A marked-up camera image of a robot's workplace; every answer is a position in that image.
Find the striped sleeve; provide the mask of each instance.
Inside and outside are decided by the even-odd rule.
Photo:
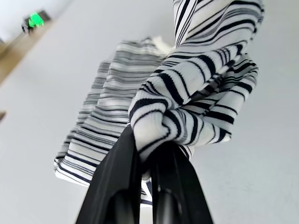
[[[233,112],[256,85],[257,68],[245,52],[263,20],[262,1],[182,0],[174,1],[174,9],[176,50],[142,85],[129,107],[142,160],[169,140],[190,146],[229,140]],[[244,69],[235,68],[237,63]],[[239,81],[228,85],[229,77]],[[207,98],[194,101],[200,94]],[[197,105],[205,111],[198,112],[202,108],[194,109]]]

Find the striped sweater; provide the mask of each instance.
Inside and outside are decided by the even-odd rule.
[[[174,0],[175,49],[123,41],[98,75],[54,161],[57,177],[88,186],[128,123],[142,161],[165,141],[190,158],[194,146],[228,141],[256,86],[246,54],[263,20],[261,0]],[[151,204],[150,182],[142,202]]]

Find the ribbed knit fabric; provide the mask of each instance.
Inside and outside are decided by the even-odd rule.
[[[123,41],[101,63],[74,129],[54,161],[57,177],[88,186],[97,165],[130,122],[142,161],[172,140],[194,147],[227,141],[256,85],[245,54],[263,18],[260,0],[174,1],[176,48],[166,55],[150,38]],[[151,204],[142,182],[142,203]]]
[[[176,46],[129,108],[144,161],[165,141],[228,141],[257,67],[245,51],[263,18],[260,0],[174,1]]]

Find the green exit sign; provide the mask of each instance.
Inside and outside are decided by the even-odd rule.
[[[40,27],[44,25],[44,20],[40,17],[38,13],[32,13],[28,20],[28,24],[31,27]]]

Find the black and white striped fabric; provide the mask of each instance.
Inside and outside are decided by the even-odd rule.
[[[256,86],[245,53],[263,20],[261,0],[174,0],[176,48],[151,39],[122,42],[100,65],[77,124],[55,158],[57,177],[89,185],[97,165],[130,122],[142,161],[165,141],[187,157],[194,146],[228,141]],[[151,203],[150,182],[142,202]]]

